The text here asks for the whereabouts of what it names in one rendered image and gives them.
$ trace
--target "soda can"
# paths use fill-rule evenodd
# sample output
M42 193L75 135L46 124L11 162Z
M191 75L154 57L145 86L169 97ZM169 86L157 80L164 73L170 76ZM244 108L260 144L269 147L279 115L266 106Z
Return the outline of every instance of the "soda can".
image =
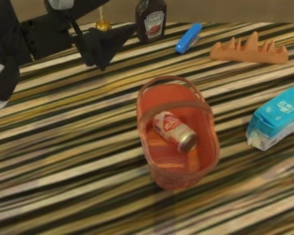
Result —
M157 114L152 124L161 137L177 146L179 152L189 152L197 145L196 132L171 112Z

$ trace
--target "black object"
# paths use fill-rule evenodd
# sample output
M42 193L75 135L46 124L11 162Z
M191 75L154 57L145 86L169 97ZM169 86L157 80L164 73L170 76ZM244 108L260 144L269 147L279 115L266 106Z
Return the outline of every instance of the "black object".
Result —
M7 101L18 82L18 67L61 52L76 44L87 66L102 71L123 44L133 35L135 25L101 32L90 28L82 33L76 20L109 0L75 0L70 10L54 10L45 0L47 14L19 23L10 0L0 0L0 101ZM71 37L73 26L76 36Z

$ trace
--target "clay mountain model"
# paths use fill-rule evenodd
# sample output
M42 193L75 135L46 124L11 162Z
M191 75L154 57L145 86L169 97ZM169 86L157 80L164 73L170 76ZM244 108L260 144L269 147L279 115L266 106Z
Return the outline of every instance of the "clay mountain model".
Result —
M235 43L235 38L230 40L227 46L217 42L210 50L210 58L214 60L242 61L255 63L285 64L289 60L285 46L276 49L274 41L265 41L261 47L258 46L258 33L253 32L241 45L241 39Z

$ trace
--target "striped tablecloth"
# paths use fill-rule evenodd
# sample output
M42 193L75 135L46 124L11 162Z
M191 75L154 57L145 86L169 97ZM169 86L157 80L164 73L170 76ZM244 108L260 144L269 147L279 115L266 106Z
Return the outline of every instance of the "striped tablecloth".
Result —
M204 23L178 55L190 25L147 46L133 37L105 72L75 48L21 69L0 111L0 235L294 235L294 133L267 152L245 140L253 111L294 86L294 23ZM216 41L255 30L289 63L209 59ZM138 90L161 75L195 83L215 115L220 163L187 190L151 180L136 130Z

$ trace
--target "dark sauce bottle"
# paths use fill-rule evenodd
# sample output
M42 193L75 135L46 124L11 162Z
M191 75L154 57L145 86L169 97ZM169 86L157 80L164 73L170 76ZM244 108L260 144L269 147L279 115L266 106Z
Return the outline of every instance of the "dark sauce bottle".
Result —
M162 39L165 34L167 5L164 0L140 0L136 6L137 36L147 44Z

